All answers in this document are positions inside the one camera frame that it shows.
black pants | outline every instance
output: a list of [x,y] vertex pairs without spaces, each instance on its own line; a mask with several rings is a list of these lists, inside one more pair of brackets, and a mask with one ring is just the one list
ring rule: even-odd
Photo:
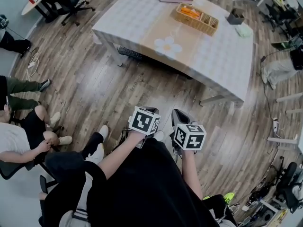
[[29,40],[15,40],[13,36],[6,31],[3,39],[0,42],[0,47],[8,51],[15,51],[20,54],[24,54],[24,52],[28,49],[29,44]]
[[[224,216],[224,210],[225,210],[225,200],[224,197],[220,194],[210,197],[209,199],[202,200],[203,204],[209,209],[214,210],[214,214],[216,218],[222,218]],[[235,219],[232,216],[231,211],[229,208],[226,209],[225,212],[225,218],[229,221],[231,221],[235,226],[237,226],[237,223]]]
[[54,152],[47,154],[45,165],[52,173],[54,179],[60,183],[74,176],[83,168],[84,160],[89,154],[93,154],[98,144],[103,143],[103,137],[94,132],[82,152]]

black shorts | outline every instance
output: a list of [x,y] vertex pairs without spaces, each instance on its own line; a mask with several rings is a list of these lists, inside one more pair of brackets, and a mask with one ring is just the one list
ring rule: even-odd
[[45,123],[37,116],[35,110],[32,110],[20,123],[27,134],[27,140],[31,149],[45,140],[43,133],[46,131]]

human arm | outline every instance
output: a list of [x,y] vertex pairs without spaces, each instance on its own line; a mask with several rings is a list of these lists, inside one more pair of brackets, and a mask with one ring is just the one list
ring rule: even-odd
[[106,179],[110,178],[116,172],[127,156],[144,137],[145,135],[142,133],[131,131],[126,140],[98,164],[104,172]]
[[11,108],[7,105],[4,105],[4,112],[0,116],[1,123],[8,123],[10,120]]
[[12,162],[12,163],[26,163],[34,160],[36,156],[38,156],[42,152],[49,151],[51,144],[44,140],[39,146],[35,149],[28,150],[23,154],[19,154],[14,151],[4,151],[0,153],[0,160],[4,162]]
[[202,200],[201,185],[195,164],[194,152],[192,150],[183,150],[182,152],[182,176],[191,190]]

green pants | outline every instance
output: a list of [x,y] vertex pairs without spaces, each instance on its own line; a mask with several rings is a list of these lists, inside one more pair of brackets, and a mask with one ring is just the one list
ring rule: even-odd
[[39,91],[41,83],[36,81],[20,81],[17,78],[6,77],[8,86],[9,105],[13,111],[21,109],[32,109],[38,106],[38,102],[33,99],[23,99],[11,96],[12,93],[36,92]]

checkered tablecloth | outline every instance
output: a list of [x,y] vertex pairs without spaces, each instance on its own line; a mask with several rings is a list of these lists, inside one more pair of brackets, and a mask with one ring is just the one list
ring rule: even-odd
[[100,40],[168,64],[240,106],[250,79],[252,36],[241,38],[227,22],[226,10],[207,0],[194,0],[195,7],[219,20],[218,30],[210,37],[174,20],[171,12],[177,5],[159,0],[119,0],[92,30]]

